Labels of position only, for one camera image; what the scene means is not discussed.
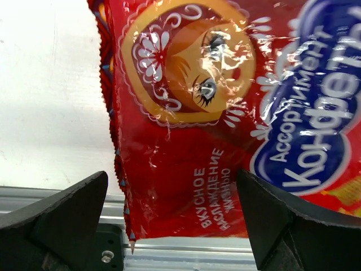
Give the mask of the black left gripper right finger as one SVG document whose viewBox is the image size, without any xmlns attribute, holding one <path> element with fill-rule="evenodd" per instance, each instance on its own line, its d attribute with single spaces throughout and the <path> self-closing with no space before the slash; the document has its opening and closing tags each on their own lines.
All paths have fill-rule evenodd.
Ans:
<svg viewBox="0 0 361 271">
<path fill-rule="evenodd" d="M 360 218 L 314 205 L 243 169 L 236 184 L 258 270 L 360 270 Z"/>
</svg>

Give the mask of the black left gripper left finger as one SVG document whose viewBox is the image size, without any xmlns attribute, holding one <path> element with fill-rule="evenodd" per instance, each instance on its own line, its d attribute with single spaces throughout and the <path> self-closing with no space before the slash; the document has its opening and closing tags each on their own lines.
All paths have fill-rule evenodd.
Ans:
<svg viewBox="0 0 361 271">
<path fill-rule="evenodd" d="M 100 171 L 1 215 L 1 270 L 84 270 L 108 187 Z"/>
</svg>

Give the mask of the red candy bag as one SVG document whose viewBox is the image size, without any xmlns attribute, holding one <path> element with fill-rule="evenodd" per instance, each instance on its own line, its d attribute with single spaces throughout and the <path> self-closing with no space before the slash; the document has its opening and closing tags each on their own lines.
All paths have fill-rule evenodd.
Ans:
<svg viewBox="0 0 361 271">
<path fill-rule="evenodd" d="M 360 216 L 359 1 L 88 1 L 131 243 L 246 238 L 245 169 Z"/>
</svg>

